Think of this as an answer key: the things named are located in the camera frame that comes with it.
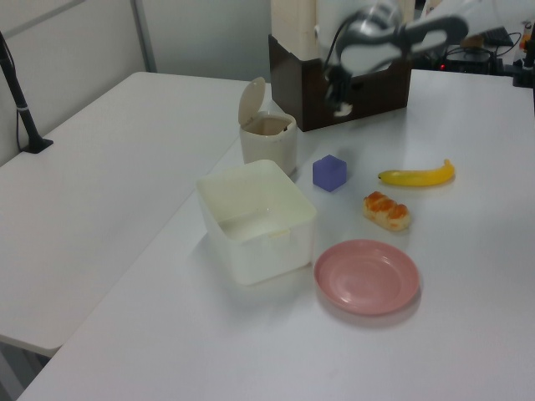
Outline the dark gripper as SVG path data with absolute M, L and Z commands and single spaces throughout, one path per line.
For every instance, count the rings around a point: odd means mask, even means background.
M 325 62 L 324 77 L 329 84 L 325 104 L 329 108 L 349 107 L 351 103 L 348 95 L 353 75 L 340 63 Z

